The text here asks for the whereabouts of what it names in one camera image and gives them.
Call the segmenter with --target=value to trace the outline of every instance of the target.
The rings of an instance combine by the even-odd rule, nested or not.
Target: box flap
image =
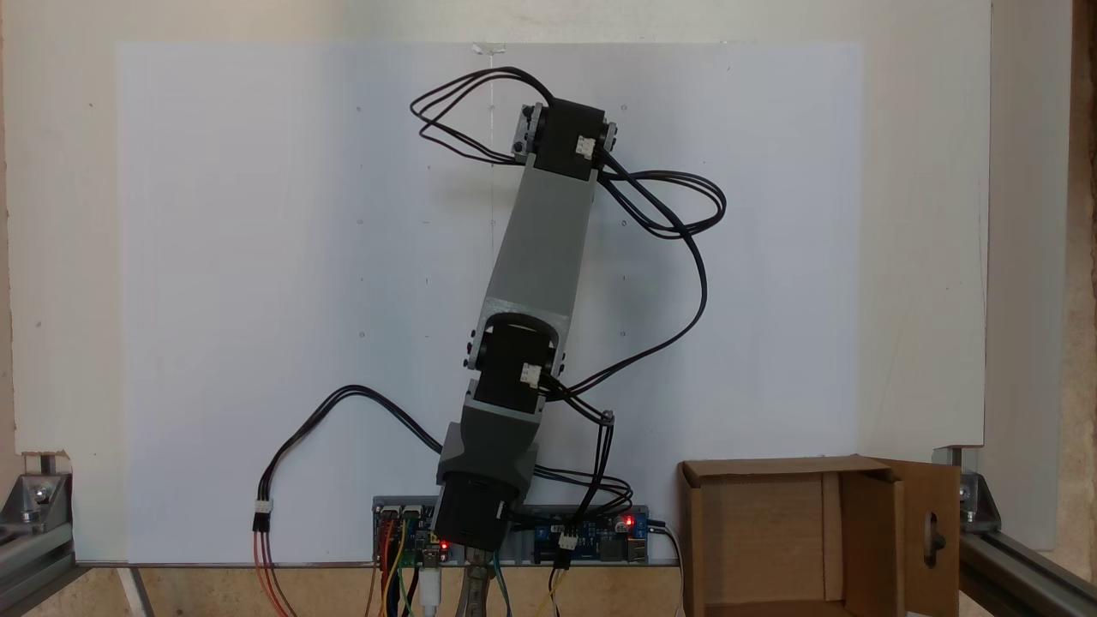
[[[833,471],[885,470],[887,465],[867,457],[811,457],[800,459],[743,459],[682,462],[682,473],[692,486],[719,483],[730,475],[826,473]]]
[[[903,617],[903,482],[841,474],[846,610]]]
[[[957,617],[960,613],[960,468],[881,461],[892,468],[904,485],[906,609],[929,617]],[[939,540],[945,542],[936,551],[931,546],[935,532],[938,546]]]
[[[840,604],[829,602],[767,602],[713,606],[704,617],[850,617]]]

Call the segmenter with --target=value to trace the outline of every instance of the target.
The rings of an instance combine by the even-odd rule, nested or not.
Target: white board
[[[510,45],[505,59],[608,110],[626,167],[700,172],[728,197],[698,238],[701,324],[588,396],[617,413],[610,471],[636,502],[672,519],[682,459],[856,450],[860,47]],[[490,61],[466,45],[120,47],[132,563],[249,561],[259,475],[339,385],[376,388],[439,438],[457,419],[520,170],[418,139],[407,103]],[[533,97],[485,88],[453,122],[506,149]],[[697,300],[685,246],[600,194],[564,381],[669,336]],[[550,407],[541,461],[587,468],[593,437]],[[367,560],[371,498],[434,492],[436,464],[377,406],[341,404],[279,468],[276,558]],[[576,498],[538,481],[529,500]]]

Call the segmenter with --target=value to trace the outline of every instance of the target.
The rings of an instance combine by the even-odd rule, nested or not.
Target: wire connector
[[[270,500],[256,500],[256,517],[251,520],[251,530],[258,534],[270,534],[271,511],[274,503]]]
[[[559,535],[559,540],[556,542],[561,549],[566,551],[574,551],[575,547],[579,546],[579,535],[573,532],[564,531]]]
[[[541,367],[530,363],[522,364],[522,374],[519,381],[536,390],[541,382]]]
[[[269,512],[257,512],[256,517],[251,520],[251,530],[258,534],[270,534],[271,531],[271,515]]]

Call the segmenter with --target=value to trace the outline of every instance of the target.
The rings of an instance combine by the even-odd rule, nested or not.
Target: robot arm
[[[521,503],[536,462],[543,374],[558,375],[570,329],[595,152],[617,127],[602,110],[555,99],[523,106],[512,153],[524,164],[513,212],[480,310],[461,422],[450,424],[437,481],[434,532],[485,551],[502,543],[502,513]]]

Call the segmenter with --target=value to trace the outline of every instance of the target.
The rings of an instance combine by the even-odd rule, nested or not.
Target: open cardboard box
[[[959,613],[957,467],[686,461],[681,480],[688,617]]]

